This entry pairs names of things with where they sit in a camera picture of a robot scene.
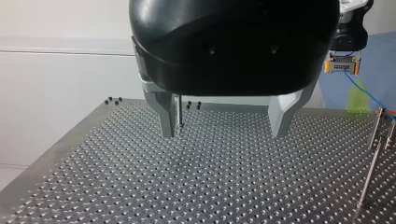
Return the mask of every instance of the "cable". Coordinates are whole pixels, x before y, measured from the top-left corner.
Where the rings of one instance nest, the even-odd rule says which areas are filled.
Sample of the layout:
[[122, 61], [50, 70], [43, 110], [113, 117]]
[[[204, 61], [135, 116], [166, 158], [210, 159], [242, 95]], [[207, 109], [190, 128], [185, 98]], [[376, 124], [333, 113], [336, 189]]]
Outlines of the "cable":
[[[360, 87], [353, 79], [352, 77], [350, 77], [347, 74], [347, 70], [344, 70], [344, 74], [346, 75], [347, 78], [349, 78], [349, 80], [353, 83], [353, 85], [355, 85], [360, 91], [366, 93], [368, 96], [370, 96], [370, 98], [372, 98], [378, 105], [380, 105], [382, 108], [384, 108], [385, 110], [388, 110], [386, 106], [384, 106], [379, 100], [377, 100], [370, 92], [368, 92], [367, 90], [364, 90], [362, 87]], [[396, 120], [396, 116], [389, 114], [393, 120]]]
[[347, 54], [346, 56], [350, 56], [350, 55], [352, 55], [353, 53], [355, 53], [355, 51], [350, 52], [350, 53]]

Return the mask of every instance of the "metal pin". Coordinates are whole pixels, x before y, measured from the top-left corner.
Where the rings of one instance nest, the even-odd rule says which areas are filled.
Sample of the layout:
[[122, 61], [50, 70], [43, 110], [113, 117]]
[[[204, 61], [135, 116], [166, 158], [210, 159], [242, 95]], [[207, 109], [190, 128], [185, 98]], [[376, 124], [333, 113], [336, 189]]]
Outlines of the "metal pin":
[[177, 123], [179, 126], [183, 126], [183, 111], [182, 111], [182, 105], [181, 105], [181, 95], [177, 96]]
[[366, 182], [364, 183], [363, 192], [361, 193], [361, 198], [359, 199], [358, 207], [363, 207], [364, 205], [366, 205], [367, 193], [368, 193], [368, 191], [370, 189], [370, 185], [373, 181], [373, 176], [375, 173], [375, 168], [378, 164], [379, 155], [381, 155], [381, 153], [383, 151], [382, 149], [384, 148], [384, 140], [385, 140], [385, 138], [383, 136], [381, 136], [379, 138], [378, 145], [376, 146], [375, 154], [373, 156], [373, 160], [372, 160], [372, 163], [370, 166], [370, 170], [366, 177]]
[[385, 144], [385, 150], [388, 150], [392, 147], [395, 138], [396, 138], [396, 121], [394, 120], [388, 132], [388, 139], [387, 139], [387, 143]]
[[375, 124], [374, 124], [374, 129], [372, 131], [372, 133], [370, 134], [369, 137], [369, 149], [374, 150], [374, 145], [375, 145], [375, 141], [377, 141], [378, 137], [379, 137], [379, 133], [380, 133], [380, 129], [382, 126], [382, 117], [384, 115], [385, 109], [384, 108], [379, 108], [379, 113], [375, 118]]

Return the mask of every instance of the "blue cable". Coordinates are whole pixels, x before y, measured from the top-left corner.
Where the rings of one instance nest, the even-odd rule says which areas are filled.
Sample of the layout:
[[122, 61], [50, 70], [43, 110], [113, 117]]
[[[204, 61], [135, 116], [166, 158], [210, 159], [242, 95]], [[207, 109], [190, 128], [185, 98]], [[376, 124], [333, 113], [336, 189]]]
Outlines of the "blue cable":
[[[382, 108], [384, 108], [385, 110], [388, 110], [379, 100], [377, 100], [370, 92], [368, 92], [367, 90], [364, 90], [362, 87], [360, 87], [353, 79], [352, 77], [350, 77], [347, 74], [347, 70], [344, 70], [344, 74], [346, 75], [347, 78], [349, 78], [349, 80], [353, 83], [353, 85], [355, 85], [360, 91], [366, 93], [368, 96], [370, 96], [370, 98], [372, 98], [378, 105], [380, 105]], [[394, 115], [390, 115], [393, 120], [396, 120], [396, 117]]]

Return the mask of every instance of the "pegboard surface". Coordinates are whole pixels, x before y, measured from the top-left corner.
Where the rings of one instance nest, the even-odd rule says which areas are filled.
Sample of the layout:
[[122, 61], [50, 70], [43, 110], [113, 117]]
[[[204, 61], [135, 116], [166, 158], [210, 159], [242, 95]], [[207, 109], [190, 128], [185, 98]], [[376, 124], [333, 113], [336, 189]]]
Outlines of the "pegboard surface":
[[370, 208], [356, 204], [369, 119], [296, 116], [271, 135], [260, 113], [184, 111], [162, 138], [156, 114], [121, 105], [68, 149], [6, 223], [396, 223], [396, 150], [381, 157]]

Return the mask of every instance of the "metal rod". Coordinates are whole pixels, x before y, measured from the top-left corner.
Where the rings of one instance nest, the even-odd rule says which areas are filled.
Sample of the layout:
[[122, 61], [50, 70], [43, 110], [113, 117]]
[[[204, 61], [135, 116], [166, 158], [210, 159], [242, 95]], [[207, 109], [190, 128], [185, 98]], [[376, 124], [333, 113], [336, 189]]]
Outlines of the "metal rod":
[[181, 95], [177, 96], [177, 123], [180, 126], [183, 126], [183, 111], [181, 105]]
[[375, 154], [373, 156], [373, 160], [372, 160], [372, 163], [370, 166], [369, 173], [366, 178], [366, 182], [364, 183], [364, 188], [363, 188], [363, 192], [361, 193], [361, 198], [359, 199], [358, 207], [362, 207], [366, 204], [367, 194], [369, 192], [371, 183], [373, 181], [373, 176], [375, 174], [375, 168], [378, 164], [379, 155], [381, 155], [381, 153], [382, 153], [383, 144], [384, 144], [383, 140], [384, 140], [384, 137], [381, 136], [379, 138], [378, 145], [376, 147]]
[[384, 108], [379, 108], [379, 113], [375, 118], [374, 128], [372, 133], [370, 134], [368, 141], [369, 149], [371, 150], [375, 149], [375, 142], [378, 140], [379, 137], [380, 129], [382, 126], [382, 117], [384, 115], [384, 112], [385, 112]]

